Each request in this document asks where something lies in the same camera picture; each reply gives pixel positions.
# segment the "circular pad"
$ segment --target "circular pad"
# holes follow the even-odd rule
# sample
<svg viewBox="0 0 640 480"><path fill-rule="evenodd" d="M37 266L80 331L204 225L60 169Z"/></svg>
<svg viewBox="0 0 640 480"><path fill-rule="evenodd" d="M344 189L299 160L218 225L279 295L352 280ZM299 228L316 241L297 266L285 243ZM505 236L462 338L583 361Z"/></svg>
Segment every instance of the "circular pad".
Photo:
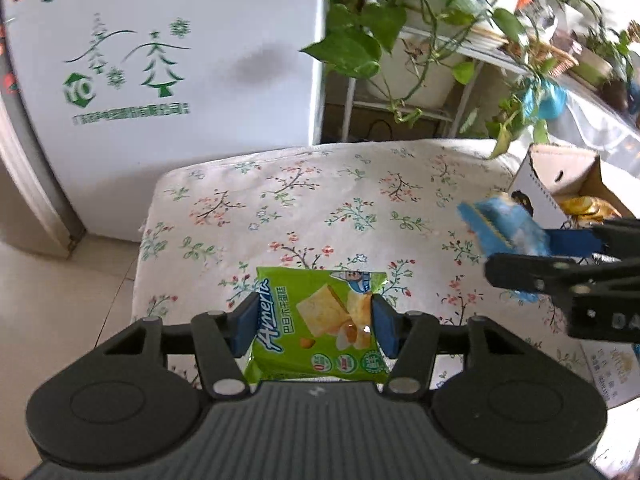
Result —
<svg viewBox="0 0 640 480"><path fill-rule="evenodd" d="M433 396L433 415L469 456L511 466L588 460L607 423L590 384L526 356L497 356L470 368Z"/></svg>
<svg viewBox="0 0 640 480"><path fill-rule="evenodd" d="M80 467L141 463L177 444L200 415L187 381L138 356L72 365L27 405L27 427L49 459Z"/></svg>

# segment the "floral tablecloth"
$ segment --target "floral tablecloth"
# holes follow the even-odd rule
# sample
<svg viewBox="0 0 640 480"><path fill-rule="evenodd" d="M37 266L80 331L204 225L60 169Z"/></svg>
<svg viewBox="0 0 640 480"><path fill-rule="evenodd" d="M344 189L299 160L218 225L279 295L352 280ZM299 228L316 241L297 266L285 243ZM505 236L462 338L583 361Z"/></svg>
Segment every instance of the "floral tablecloth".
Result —
<svg viewBox="0 0 640 480"><path fill-rule="evenodd" d="M522 303L482 275L456 205L506 189L520 163L484 160L490 150L481 140L329 144L172 171L149 211L133 314L175 324L231 310L254 289L257 266L384 270L382 294L400 312L454 325L489 316L588 378L559 309ZM461 362L439 358L434 384ZM173 363L197 381L192 361Z"/></svg>

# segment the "black cable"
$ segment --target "black cable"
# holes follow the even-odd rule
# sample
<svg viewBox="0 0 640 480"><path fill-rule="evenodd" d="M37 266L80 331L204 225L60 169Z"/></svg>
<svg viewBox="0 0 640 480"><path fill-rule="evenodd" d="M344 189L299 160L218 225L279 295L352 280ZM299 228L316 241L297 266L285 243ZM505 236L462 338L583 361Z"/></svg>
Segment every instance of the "black cable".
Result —
<svg viewBox="0 0 640 480"><path fill-rule="evenodd" d="M373 121L370 125L369 125L369 130L367 131L367 135L364 138L364 140L369 140L369 137L371 136L371 132L373 131L373 127L378 124L378 123L385 123L386 127L389 130L389 140L394 140L394 130L391 127L391 124L387 123L384 119L376 119L375 121Z"/></svg>

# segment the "green snack package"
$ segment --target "green snack package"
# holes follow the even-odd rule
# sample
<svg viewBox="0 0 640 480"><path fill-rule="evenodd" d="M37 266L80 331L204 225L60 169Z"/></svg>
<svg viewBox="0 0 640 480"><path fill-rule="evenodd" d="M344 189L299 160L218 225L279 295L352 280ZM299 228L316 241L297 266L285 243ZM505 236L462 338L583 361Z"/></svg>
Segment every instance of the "green snack package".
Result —
<svg viewBox="0 0 640 480"><path fill-rule="evenodd" d="M388 370L371 329L371 295L384 272L258 267L258 332L244 376L333 376L383 383Z"/></svg>

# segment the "green tree logo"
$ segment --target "green tree logo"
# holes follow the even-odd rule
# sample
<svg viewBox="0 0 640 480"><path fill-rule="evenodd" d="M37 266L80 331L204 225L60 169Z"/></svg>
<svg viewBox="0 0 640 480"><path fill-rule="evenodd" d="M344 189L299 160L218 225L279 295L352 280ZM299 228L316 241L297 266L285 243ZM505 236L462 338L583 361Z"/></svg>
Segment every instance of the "green tree logo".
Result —
<svg viewBox="0 0 640 480"><path fill-rule="evenodd" d="M67 102L86 108L95 97L92 79L89 76L73 72L65 81Z"/></svg>
<svg viewBox="0 0 640 480"><path fill-rule="evenodd" d="M170 87L174 86L178 81L183 81L184 78L180 77L179 75L176 75L176 73L174 72L174 69L171 68L176 63L174 61L171 61L165 56L166 54L165 49L179 48L181 50L190 50L190 48L185 46L176 46L176 45L170 45L166 43L160 43L158 41L160 33L157 30L154 30L150 35L153 41L151 41L150 43L143 43L137 46L136 48L134 48L131 52L129 52L124 57L123 62L126 61L127 58L131 56L139 48L143 48L144 46L150 46L151 49L149 49L149 52L148 54L146 54L146 56L150 57L151 60L149 61L149 64L146 66L146 68L144 69L144 72L148 72L148 76L145 79L145 81L142 82L141 84L145 86L149 86L150 88L157 89L158 97L169 97L174 94L170 89ZM166 76L164 77L162 76L162 70L161 70L162 68L164 68L164 72L166 73Z"/></svg>
<svg viewBox="0 0 640 480"><path fill-rule="evenodd" d="M94 32L92 33L91 48L89 49L89 68L95 73L101 74L104 71L106 65L105 60L102 58L102 54L98 51L98 43L101 43L105 38L107 28L100 19L100 14L96 14L94 17Z"/></svg>

